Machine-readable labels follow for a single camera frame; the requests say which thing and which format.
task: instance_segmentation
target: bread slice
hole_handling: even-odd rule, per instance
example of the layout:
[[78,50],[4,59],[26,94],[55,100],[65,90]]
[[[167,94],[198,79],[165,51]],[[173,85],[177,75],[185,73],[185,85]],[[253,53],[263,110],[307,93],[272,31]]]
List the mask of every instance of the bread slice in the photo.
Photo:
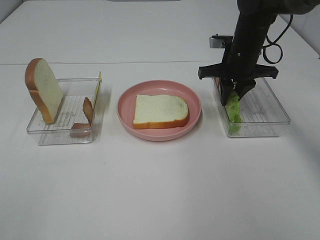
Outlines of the bread slice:
[[54,123],[64,93],[47,61],[33,59],[25,70],[24,80],[44,122]]
[[136,96],[134,129],[168,129],[183,127],[189,121],[189,108],[179,96]]

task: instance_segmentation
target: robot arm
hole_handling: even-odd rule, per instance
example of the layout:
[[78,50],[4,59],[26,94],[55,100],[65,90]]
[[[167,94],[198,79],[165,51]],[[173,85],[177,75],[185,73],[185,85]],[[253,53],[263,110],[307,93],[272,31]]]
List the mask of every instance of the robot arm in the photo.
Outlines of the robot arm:
[[222,105],[233,89],[242,98],[255,87],[256,78],[275,79],[275,67],[257,64],[270,25],[278,14],[305,14],[318,4],[320,0],[237,0],[240,14],[233,40],[226,44],[221,63],[199,68],[199,78],[220,78]]

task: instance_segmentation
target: transparent box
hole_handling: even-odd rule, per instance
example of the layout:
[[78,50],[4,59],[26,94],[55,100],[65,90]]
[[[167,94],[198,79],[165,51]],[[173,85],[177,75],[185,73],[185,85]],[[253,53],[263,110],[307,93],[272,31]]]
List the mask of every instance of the transparent box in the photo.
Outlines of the transparent box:
[[[54,123],[45,124],[36,108],[26,132],[38,145],[91,143],[100,133],[103,121],[101,78],[68,78],[57,81],[64,94]],[[83,112],[85,97],[90,99],[92,105],[95,102],[90,126]],[[72,129],[74,123],[81,124],[83,128]]]
[[290,124],[290,118],[264,77],[240,100],[242,122],[231,122],[220,102],[218,78],[213,78],[214,99],[228,137],[278,137]]

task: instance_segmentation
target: food item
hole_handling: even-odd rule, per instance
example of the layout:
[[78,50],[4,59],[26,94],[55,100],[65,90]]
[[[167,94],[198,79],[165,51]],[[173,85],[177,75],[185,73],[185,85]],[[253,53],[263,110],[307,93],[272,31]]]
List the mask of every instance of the food item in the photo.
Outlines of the food item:
[[25,70],[24,80],[44,122],[54,123],[64,93],[47,61],[33,59]]
[[[225,105],[226,113],[228,114],[229,120],[232,123],[241,123],[242,118],[240,116],[240,102],[239,96],[235,90],[233,90]],[[232,125],[229,127],[229,133],[235,134],[240,130],[240,126]]]
[[189,121],[189,108],[179,96],[136,96],[134,129],[167,129],[183,127]]
[[84,115],[88,119],[89,124],[92,123],[92,118],[94,116],[94,109],[92,107],[92,103],[89,100],[89,98],[85,97],[82,105],[82,110],[84,112]]

